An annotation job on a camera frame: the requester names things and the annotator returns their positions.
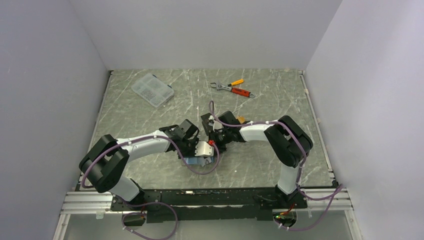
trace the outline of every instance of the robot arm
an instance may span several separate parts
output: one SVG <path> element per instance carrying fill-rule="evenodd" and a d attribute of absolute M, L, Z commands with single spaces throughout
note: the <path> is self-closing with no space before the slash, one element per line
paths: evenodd
<path fill-rule="evenodd" d="M 240 124 L 240 121 L 230 111 L 223 113 L 218 118 L 226 124 Z M 276 188 L 279 191 L 278 194 L 281 195 L 283 201 L 289 201 L 297 193 L 296 179 L 299 163 L 303 156 L 299 147 L 292 138 L 288 137 L 289 134 L 283 127 L 278 124 L 227 127 L 215 121 L 210 113 L 202 115 L 201 119 L 206 135 L 210 141 L 216 144 L 220 153 L 224 152 L 227 149 L 226 144 L 231 142 L 269 142 L 282 163 L 280 179 Z M 283 116 L 277 121 L 289 127 L 305 152 L 309 154 L 313 143 L 306 133 L 289 116 Z M 162 127 L 153 133 L 133 138 L 115 139 L 109 134 L 104 135 L 80 162 L 79 168 L 85 173 L 93 161 L 104 151 L 128 142 L 128 144 L 109 152 L 106 155 L 109 159 L 106 159 L 106 156 L 101 158 L 88 173 L 87 178 L 99 193 L 111 192 L 130 204 L 143 203 L 143 189 L 132 179 L 123 176 L 125 165 L 150 154 L 176 150 L 168 140 L 157 136 L 170 138 L 184 157 L 214 156 L 216 153 L 213 148 L 207 142 L 199 141 L 198 133 L 197 126 L 186 119 L 180 125 Z"/>
<path fill-rule="evenodd" d="M 285 201 L 290 200 L 297 192 L 296 180 L 299 172 L 299 163 L 303 156 L 296 145 L 295 141 L 289 137 L 289 133 L 280 125 L 275 124 L 255 124 L 244 127 L 227 127 L 217 124 L 217 121 L 210 113 L 201 116 L 202 125 L 209 135 L 209 139 L 213 139 L 219 150 L 225 150 L 226 144 L 234 142 L 250 142 L 250 141 L 266 141 L 269 142 L 280 160 L 281 172 L 277 183 L 277 188 L 281 191 L 281 196 Z M 230 111 L 224 112 L 218 117 L 225 124 L 239 125 L 248 122 L 239 122 Z M 297 138 L 309 155 L 313 147 L 312 140 L 309 136 L 293 121 L 289 116 L 272 121 L 285 124 Z"/>
<path fill-rule="evenodd" d="M 153 133 L 132 138 L 115 139 L 109 134 L 104 135 L 79 163 L 79 169 L 85 173 L 93 161 L 104 151 L 128 142 L 128 144 L 118 147 L 102 157 L 93 166 L 87 178 L 99 193 L 111 192 L 128 202 L 143 202 L 143 189 L 132 179 L 123 176 L 125 165 L 150 154 L 176 150 L 168 140 L 158 136 L 171 139 L 178 146 L 183 156 L 194 156 L 196 155 L 196 146 L 198 144 L 204 145 L 204 142 L 199 142 L 199 138 L 195 134 L 198 132 L 199 129 L 185 119 L 180 125 L 162 127 Z M 213 156 L 214 150 L 211 146 L 209 149 L 210 155 Z"/>

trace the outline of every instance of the clear plastic box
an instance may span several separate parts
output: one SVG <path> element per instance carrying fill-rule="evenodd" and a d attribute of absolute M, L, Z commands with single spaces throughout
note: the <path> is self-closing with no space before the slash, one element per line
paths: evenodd
<path fill-rule="evenodd" d="M 135 81 L 131 89 L 155 108 L 174 96 L 174 90 L 151 73 Z"/>

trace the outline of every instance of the orange handle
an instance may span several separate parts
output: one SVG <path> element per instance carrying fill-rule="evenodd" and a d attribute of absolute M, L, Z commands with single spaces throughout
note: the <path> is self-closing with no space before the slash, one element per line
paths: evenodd
<path fill-rule="evenodd" d="M 239 84 L 242 84 L 242 83 L 244 83 L 245 81 L 243 80 L 243 79 L 239 79 L 239 80 L 237 80 L 237 81 L 233 81 L 232 83 L 230 83 L 230 84 L 228 84 L 228 87 L 232 87 L 232 86 L 235 86 L 235 85 L 239 85 Z"/>
<path fill-rule="evenodd" d="M 240 89 L 240 88 L 237 88 L 237 87 L 232 87 L 231 92 L 238 94 L 238 95 L 245 96 L 245 97 L 249 97 L 250 94 L 251 94 L 250 91 L 246 91 L 246 90 L 243 90 L 243 89 Z"/>

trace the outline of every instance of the small blue object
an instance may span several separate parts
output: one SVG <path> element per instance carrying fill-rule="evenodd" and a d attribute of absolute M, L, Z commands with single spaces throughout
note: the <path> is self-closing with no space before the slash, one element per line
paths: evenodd
<path fill-rule="evenodd" d="M 215 157 L 194 156 L 194 157 L 184 157 L 184 160 L 188 165 L 201 165 L 203 167 L 215 162 Z"/>

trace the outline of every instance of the gray marble surface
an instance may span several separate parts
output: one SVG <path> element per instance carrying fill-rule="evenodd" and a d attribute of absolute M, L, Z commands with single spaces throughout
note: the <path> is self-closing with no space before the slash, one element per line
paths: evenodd
<path fill-rule="evenodd" d="M 135 94 L 131 86 L 151 73 L 172 86 L 175 96 L 155 108 Z M 247 98 L 228 91 L 216 91 L 210 83 L 230 83 L 244 79 L 239 88 L 251 91 Z M 140 69 L 115 70 L 110 77 L 100 113 L 94 143 L 105 134 L 130 138 L 149 134 L 160 127 L 189 119 L 207 140 L 200 116 L 208 113 L 208 102 L 215 101 L 217 114 L 230 110 L 246 120 L 271 121 L 291 116 L 312 138 L 314 147 L 307 159 L 301 184 L 331 185 L 324 152 L 315 128 L 301 79 L 295 69 Z M 197 175 L 182 165 L 175 152 L 156 153 L 127 164 L 124 174 L 142 188 L 241 188 L 273 187 L 280 177 L 280 161 L 267 142 L 232 142 L 221 162 L 208 175 Z M 206 171 L 211 165 L 197 167 Z"/>

